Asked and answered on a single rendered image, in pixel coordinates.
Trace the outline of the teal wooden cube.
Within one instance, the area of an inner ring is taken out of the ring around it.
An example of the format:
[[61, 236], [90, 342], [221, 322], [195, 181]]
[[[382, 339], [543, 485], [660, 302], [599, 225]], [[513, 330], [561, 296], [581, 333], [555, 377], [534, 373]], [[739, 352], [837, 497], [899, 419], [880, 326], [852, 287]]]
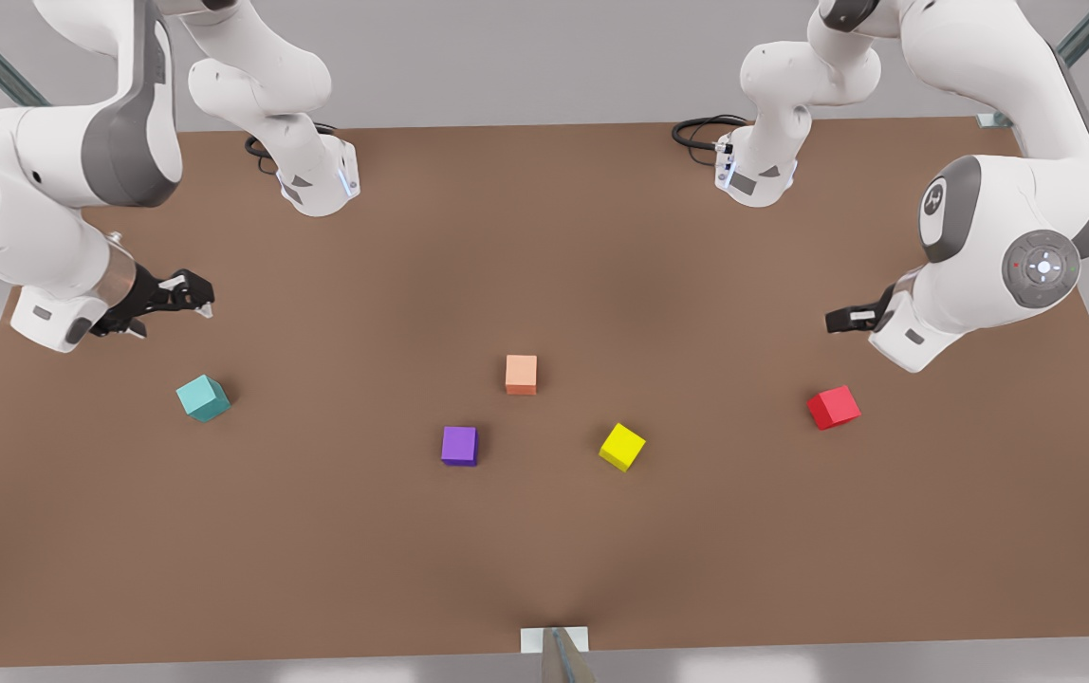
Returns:
[[222, 385], [207, 375], [201, 375], [189, 380], [189, 383], [179, 386], [176, 397], [185, 415], [197, 422], [210, 422], [216, 416], [224, 414], [231, 406]]

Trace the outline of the red wooden cube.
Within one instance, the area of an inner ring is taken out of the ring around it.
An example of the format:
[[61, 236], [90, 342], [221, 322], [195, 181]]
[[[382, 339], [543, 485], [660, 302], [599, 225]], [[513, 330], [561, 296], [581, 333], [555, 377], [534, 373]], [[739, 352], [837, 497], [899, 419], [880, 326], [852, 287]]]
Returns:
[[861, 408], [847, 385], [817, 393], [806, 402], [806, 408], [812, 415], [819, 431], [827, 431], [861, 416]]

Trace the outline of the yellow wooden cube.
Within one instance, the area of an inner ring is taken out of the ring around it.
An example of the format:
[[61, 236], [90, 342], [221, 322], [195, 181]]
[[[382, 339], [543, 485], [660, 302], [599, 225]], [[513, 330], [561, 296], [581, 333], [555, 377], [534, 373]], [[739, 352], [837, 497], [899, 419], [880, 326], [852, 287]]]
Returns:
[[645, 444], [647, 441], [643, 436], [632, 432], [626, 425], [617, 423], [602, 441], [600, 458], [619, 471], [627, 472], [639, 458]]

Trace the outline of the purple wooden cube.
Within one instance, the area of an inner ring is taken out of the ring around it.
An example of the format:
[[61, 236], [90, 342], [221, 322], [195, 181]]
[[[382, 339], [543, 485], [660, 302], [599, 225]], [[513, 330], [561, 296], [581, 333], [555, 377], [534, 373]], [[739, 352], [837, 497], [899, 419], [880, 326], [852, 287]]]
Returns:
[[475, 467], [478, 464], [478, 428], [472, 425], [445, 425], [441, 462], [453, 467]]

